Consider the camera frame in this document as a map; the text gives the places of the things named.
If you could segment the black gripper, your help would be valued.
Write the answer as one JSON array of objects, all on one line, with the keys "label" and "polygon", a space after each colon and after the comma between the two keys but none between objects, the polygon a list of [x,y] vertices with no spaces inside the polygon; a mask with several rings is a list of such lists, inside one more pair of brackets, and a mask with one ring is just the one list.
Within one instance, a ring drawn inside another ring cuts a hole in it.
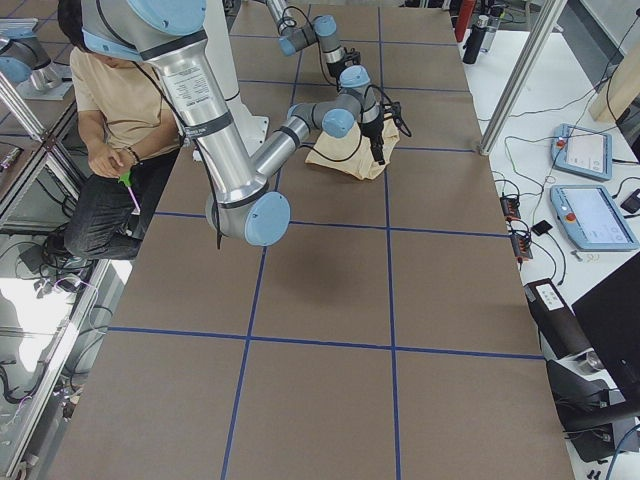
[{"label": "black gripper", "polygon": [[383,127],[386,119],[401,129],[403,118],[401,114],[401,104],[398,101],[391,101],[387,104],[376,103],[363,113],[363,135],[370,140],[370,150],[373,159],[379,164],[386,163],[383,151]]},{"label": "black gripper", "polygon": [[341,73],[353,65],[361,64],[361,53],[355,48],[338,47],[327,53],[327,69],[333,79],[339,79]]}]

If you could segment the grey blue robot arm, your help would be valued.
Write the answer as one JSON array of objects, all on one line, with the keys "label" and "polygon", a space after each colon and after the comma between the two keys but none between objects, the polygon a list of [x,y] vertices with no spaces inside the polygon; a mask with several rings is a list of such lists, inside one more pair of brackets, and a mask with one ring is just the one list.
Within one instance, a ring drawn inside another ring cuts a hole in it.
[{"label": "grey blue robot arm", "polygon": [[254,153],[249,153],[231,110],[231,100],[218,84],[232,59],[218,60],[206,52],[228,28],[207,26],[206,16],[222,18],[211,1],[84,1],[82,32],[86,46],[107,54],[151,65],[167,103],[184,134],[200,152],[212,194],[207,219],[218,237],[241,238],[254,246],[269,246],[285,234],[290,205],[269,188],[268,180],[307,139],[319,130],[340,139],[357,126],[368,138],[373,160],[382,164],[383,128],[391,120],[410,131],[401,106],[371,82],[355,50],[346,50],[330,15],[299,25],[285,1],[266,4],[279,34],[281,51],[293,55],[316,45],[336,81],[331,101],[301,103]]},{"label": "grey blue robot arm", "polygon": [[361,54],[347,49],[340,39],[337,23],[331,15],[309,19],[298,7],[287,1],[266,0],[263,4],[275,23],[278,44],[285,56],[292,56],[316,45],[324,79],[335,87],[341,84],[341,74],[350,66],[361,63]]}]

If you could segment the spare grey robot arm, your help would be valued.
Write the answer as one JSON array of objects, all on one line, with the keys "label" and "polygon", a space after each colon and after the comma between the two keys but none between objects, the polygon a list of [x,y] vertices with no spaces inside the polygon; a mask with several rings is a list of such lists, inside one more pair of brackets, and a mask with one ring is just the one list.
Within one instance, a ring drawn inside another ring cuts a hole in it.
[{"label": "spare grey robot arm", "polygon": [[71,70],[54,62],[34,28],[35,18],[1,19],[1,73],[26,100],[63,100]]}]

